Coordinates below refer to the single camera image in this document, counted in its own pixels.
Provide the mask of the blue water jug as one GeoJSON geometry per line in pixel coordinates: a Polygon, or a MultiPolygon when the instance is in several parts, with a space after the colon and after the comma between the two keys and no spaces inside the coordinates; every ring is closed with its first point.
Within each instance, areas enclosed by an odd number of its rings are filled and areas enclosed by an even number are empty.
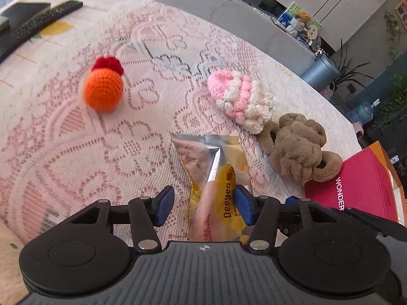
{"type": "Polygon", "coordinates": [[[351,123],[361,123],[365,125],[373,119],[375,108],[381,103],[380,99],[377,98],[372,103],[362,102],[356,108],[352,109],[346,114],[346,118],[351,123]]]}

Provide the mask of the black tv remote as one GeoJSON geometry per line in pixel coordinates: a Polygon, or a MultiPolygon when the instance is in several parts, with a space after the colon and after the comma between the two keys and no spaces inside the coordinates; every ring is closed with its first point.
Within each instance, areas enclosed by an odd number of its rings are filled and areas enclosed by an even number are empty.
{"type": "Polygon", "coordinates": [[[68,0],[54,8],[47,8],[15,29],[1,35],[1,62],[5,61],[22,44],[39,34],[49,25],[83,7],[83,2],[68,0]]]}

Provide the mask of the pink lace tablecloth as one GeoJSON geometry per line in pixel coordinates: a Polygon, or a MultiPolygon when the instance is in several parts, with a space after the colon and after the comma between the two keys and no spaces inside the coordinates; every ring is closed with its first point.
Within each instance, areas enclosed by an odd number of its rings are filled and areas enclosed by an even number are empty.
{"type": "MultiPolygon", "coordinates": [[[[19,0],[50,3],[68,0],[19,0]]],[[[256,137],[220,110],[206,86],[214,70],[238,70],[270,88],[274,119],[298,112],[326,130],[326,149],[360,150],[353,126],[295,73],[210,22],[153,0],[79,0],[1,63],[1,303],[27,290],[23,245],[100,198],[114,205],[164,186],[176,192],[162,242],[189,234],[190,181],[172,133],[237,136],[253,191],[284,199],[303,186],[273,171],[256,137]],[[123,67],[123,95],[109,112],[83,100],[96,60],[123,67]]]]}

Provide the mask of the brown plush toy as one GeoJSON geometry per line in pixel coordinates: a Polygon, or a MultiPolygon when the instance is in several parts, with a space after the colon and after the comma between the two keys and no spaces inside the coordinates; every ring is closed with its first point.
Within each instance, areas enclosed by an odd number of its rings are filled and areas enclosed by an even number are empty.
{"type": "Polygon", "coordinates": [[[273,169],[284,178],[302,183],[325,182],[341,171],[341,156],[322,150],[325,129],[302,114],[287,113],[278,123],[268,122],[258,139],[273,169]]]}

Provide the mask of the orange crochet ball toy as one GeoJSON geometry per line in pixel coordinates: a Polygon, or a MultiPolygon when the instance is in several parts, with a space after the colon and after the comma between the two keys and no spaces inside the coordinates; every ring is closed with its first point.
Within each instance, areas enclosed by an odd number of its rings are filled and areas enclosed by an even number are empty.
{"type": "Polygon", "coordinates": [[[114,110],[123,95],[123,73],[116,57],[98,58],[83,85],[85,104],[97,112],[114,110]]]}

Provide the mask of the pink small heater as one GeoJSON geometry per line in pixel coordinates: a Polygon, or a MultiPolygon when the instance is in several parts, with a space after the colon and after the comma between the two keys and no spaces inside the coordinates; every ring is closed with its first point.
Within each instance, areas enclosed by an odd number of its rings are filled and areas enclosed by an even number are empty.
{"type": "Polygon", "coordinates": [[[364,127],[360,122],[353,123],[353,129],[355,131],[356,137],[360,140],[364,136],[364,127]]]}

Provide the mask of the yellow snack packet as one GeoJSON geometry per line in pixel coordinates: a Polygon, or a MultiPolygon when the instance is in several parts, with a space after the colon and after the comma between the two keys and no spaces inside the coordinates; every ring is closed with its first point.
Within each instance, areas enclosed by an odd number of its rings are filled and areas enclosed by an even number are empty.
{"type": "Polygon", "coordinates": [[[248,161],[236,136],[171,134],[190,182],[193,242],[248,242],[251,228],[235,205],[237,185],[252,189],[248,161]]]}

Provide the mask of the grey metal trash bin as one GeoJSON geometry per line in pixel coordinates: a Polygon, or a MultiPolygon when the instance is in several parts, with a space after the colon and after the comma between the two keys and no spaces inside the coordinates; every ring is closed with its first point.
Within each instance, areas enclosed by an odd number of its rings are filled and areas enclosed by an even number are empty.
{"type": "Polygon", "coordinates": [[[315,57],[315,63],[300,77],[312,88],[321,92],[337,79],[339,75],[339,70],[334,63],[325,54],[318,54],[315,57]]]}

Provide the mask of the green picture board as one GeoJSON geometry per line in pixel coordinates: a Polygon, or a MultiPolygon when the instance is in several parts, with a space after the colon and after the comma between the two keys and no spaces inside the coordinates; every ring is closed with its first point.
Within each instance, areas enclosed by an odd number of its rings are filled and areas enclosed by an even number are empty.
{"type": "Polygon", "coordinates": [[[320,22],[316,21],[296,2],[292,2],[280,14],[277,24],[281,25],[291,37],[306,45],[312,44],[318,37],[319,30],[322,27],[320,22]]]}

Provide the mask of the pink lidded box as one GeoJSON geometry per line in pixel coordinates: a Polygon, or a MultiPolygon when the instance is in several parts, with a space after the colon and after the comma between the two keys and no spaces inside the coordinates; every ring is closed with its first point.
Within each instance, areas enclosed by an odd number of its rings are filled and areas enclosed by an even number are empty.
{"type": "Polygon", "coordinates": [[[325,207],[354,208],[398,222],[388,174],[368,147],[344,160],[334,179],[308,181],[305,193],[307,198],[325,207]]]}

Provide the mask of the potted floor plant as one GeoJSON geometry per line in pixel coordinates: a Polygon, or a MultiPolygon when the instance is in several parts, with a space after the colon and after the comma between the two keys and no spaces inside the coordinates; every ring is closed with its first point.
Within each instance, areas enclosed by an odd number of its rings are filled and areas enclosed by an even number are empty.
{"type": "Polygon", "coordinates": [[[353,59],[348,58],[348,46],[346,44],[343,44],[343,41],[340,41],[340,43],[341,47],[339,50],[339,62],[334,62],[334,66],[339,71],[339,76],[331,83],[331,85],[333,86],[332,93],[335,93],[340,87],[343,87],[343,85],[347,85],[348,96],[346,99],[343,99],[341,103],[337,103],[334,101],[334,95],[332,95],[330,102],[333,105],[343,105],[351,100],[351,98],[357,91],[356,85],[362,87],[363,89],[366,88],[366,86],[358,79],[358,77],[364,77],[370,80],[375,79],[374,77],[360,71],[360,69],[364,66],[367,66],[369,62],[362,63],[354,67],[351,66],[353,59]]]}

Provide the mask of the black tablet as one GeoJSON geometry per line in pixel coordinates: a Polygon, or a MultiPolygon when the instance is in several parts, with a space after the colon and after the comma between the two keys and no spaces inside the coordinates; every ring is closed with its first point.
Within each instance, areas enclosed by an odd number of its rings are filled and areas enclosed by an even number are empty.
{"type": "Polygon", "coordinates": [[[50,3],[13,4],[1,13],[1,33],[10,32],[33,18],[35,15],[50,9],[50,3]]]}

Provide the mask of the orange cardboard box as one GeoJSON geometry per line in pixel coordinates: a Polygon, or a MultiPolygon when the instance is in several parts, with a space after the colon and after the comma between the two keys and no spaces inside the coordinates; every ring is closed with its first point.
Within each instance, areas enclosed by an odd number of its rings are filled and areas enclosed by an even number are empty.
{"type": "Polygon", "coordinates": [[[406,226],[406,195],[398,174],[379,141],[374,142],[368,148],[377,156],[388,174],[389,183],[392,187],[394,207],[397,212],[397,221],[406,226]]]}

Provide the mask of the teddy bear on console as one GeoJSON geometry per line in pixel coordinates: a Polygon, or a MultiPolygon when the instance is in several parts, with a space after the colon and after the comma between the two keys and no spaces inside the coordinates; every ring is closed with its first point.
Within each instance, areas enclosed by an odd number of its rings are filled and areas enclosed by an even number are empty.
{"type": "Polygon", "coordinates": [[[301,23],[303,23],[303,25],[306,25],[307,23],[312,21],[312,17],[304,9],[298,10],[297,13],[295,14],[295,18],[301,23]]]}

